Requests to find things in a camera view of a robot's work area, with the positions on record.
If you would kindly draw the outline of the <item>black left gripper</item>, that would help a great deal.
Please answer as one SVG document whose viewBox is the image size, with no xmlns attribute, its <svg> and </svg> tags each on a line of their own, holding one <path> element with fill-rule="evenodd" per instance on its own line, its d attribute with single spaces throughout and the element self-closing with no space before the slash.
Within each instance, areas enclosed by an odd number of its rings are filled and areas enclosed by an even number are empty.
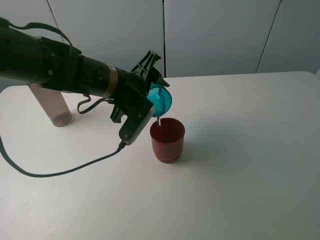
<svg viewBox="0 0 320 240">
<path fill-rule="evenodd" d="M 131 72 L 112 68 L 112 103 L 114 104 L 110 119 L 120 124 L 123 116 L 135 105 L 149 101 L 147 96 L 151 84 L 169 87 L 162 74 L 154 67 L 161 57 L 149 50 L 147 54 L 133 67 Z"/>
</svg>

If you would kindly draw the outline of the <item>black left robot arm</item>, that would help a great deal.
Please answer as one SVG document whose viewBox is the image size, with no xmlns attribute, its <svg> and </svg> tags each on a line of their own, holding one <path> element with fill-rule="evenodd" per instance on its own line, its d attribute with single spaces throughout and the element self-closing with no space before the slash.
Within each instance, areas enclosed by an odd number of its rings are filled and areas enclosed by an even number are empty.
<svg viewBox="0 0 320 240">
<path fill-rule="evenodd" d="M 82 55 L 70 42 L 23 33 L 30 29 L 48 30 L 65 37 L 62 31 L 48 24 L 31 22 L 16 26 L 1 18 L 1 77 L 110 100 L 114 105 L 110 116 L 114 123 L 120 123 L 123 115 L 128 116 L 146 102 L 152 84 L 167 85 L 154 67 L 160 56 L 153 51 L 149 51 L 131 71 L 125 71 Z"/>
</svg>

